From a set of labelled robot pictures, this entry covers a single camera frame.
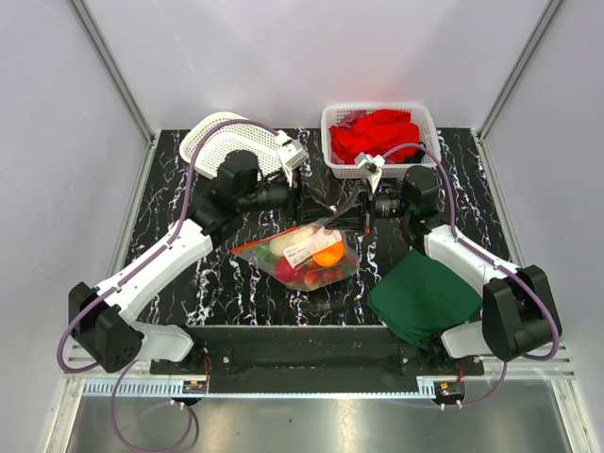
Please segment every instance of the bag of toy fruit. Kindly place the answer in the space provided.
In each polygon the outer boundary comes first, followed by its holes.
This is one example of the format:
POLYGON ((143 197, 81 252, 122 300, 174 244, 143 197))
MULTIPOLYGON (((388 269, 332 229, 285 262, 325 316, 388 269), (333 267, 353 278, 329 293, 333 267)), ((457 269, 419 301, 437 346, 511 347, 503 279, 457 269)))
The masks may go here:
POLYGON ((357 273, 359 257, 343 232, 320 223, 294 227, 232 251, 288 288, 313 291, 357 273))

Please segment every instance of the orange strip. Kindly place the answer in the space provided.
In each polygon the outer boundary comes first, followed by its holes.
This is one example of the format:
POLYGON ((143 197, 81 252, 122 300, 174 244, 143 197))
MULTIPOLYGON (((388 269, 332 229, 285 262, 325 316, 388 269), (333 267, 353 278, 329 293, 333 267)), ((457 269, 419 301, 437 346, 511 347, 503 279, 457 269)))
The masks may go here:
POLYGON ((241 251, 248 249, 249 247, 253 247, 254 245, 258 245, 259 243, 265 243, 267 241, 272 241, 274 238, 278 238, 279 236, 283 236, 284 234, 291 233, 292 231, 296 231, 299 228, 300 228, 300 226, 294 226, 290 229, 287 229, 285 231, 282 231, 282 232, 276 234, 275 236, 271 236, 270 238, 260 239, 259 241, 254 241, 253 243, 245 243, 244 245, 241 245, 237 248, 233 248, 230 251, 230 253, 239 253, 241 251))

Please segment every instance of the red cloth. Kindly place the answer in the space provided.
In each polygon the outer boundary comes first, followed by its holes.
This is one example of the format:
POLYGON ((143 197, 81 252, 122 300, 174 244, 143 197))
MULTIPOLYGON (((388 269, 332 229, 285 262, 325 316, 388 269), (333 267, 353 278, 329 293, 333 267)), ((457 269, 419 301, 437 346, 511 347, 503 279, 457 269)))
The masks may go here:
MULTIPOLYGON (((419 143, 419 127, 411 122, 411 114, 398 110, 378 110, 352 122, 349 128, 332 126, 331 150, 346 164, 355 163, 360 153, 381 156, 402 143, 419 143)), ((388 159, 403 163, 418 148, 405 148, 388 159)))

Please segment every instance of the basket containing red cloth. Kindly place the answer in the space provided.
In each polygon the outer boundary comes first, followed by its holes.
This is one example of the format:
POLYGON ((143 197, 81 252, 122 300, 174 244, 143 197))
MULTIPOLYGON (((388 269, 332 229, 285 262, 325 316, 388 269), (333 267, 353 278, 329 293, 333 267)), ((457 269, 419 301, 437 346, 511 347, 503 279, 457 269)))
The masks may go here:
MULTIPOLYGON (((441 158, 428 109, 409 104, 327 107, 321 118, 321 142, 325 163, 338 178, 361 177, 354 164, 358 154, 383 156, 403 143, 421 143, 441 158)), ((382 177, 402 177, 412 165, 435 163, 419 148, 403 148, 386 159, 382 177)))

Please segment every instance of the white wall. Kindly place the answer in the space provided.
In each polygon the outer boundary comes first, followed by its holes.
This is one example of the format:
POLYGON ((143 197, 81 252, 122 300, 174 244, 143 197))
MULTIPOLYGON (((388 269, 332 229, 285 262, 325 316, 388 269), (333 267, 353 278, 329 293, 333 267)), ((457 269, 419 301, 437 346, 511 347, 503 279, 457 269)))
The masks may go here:
POLYGON ((227 109, 319 126, 343 101, 478 127, 546 0, 88 0, 155 129, 227 109))
POLYGON ((66 1, 3 1, 0 58, 0 450, 31 453, 67 293, 105 276, 144 145, 66 1))
POLYGON ((604 3, 566 2, 487 138, 526 262, 545 268, 604 446, 604 3))

